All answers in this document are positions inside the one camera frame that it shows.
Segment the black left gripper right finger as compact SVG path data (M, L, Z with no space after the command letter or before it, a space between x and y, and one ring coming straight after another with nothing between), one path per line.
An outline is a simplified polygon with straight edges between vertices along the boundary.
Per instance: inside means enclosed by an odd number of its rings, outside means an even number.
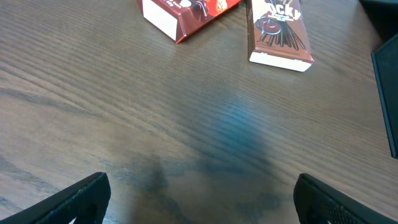
M299 175L293 198L301 224L397 224L307 173Z

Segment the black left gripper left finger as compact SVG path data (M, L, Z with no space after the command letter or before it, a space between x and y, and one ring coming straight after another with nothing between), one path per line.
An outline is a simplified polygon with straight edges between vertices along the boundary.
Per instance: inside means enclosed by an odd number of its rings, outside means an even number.
M96 172L1 224L102 224L111 197L108 176Z

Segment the brown Pocky box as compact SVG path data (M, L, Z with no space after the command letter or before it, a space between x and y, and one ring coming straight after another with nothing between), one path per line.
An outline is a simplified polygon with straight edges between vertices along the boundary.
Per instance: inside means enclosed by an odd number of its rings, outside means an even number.
M247 0L248 60L304 72L314 63L299 0Z

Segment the black storage box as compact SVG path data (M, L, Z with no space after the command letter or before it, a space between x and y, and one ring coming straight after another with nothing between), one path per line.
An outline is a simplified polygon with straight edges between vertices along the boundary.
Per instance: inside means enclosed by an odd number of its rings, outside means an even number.
M383 43L371 54L391 156L397 158L397 0L360 0Z

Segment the red Hello Panda box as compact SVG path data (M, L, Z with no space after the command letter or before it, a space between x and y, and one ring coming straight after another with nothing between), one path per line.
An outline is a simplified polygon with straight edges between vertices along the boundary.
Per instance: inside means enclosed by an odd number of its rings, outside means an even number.
M241 0L137 0L145 20L180 43Z

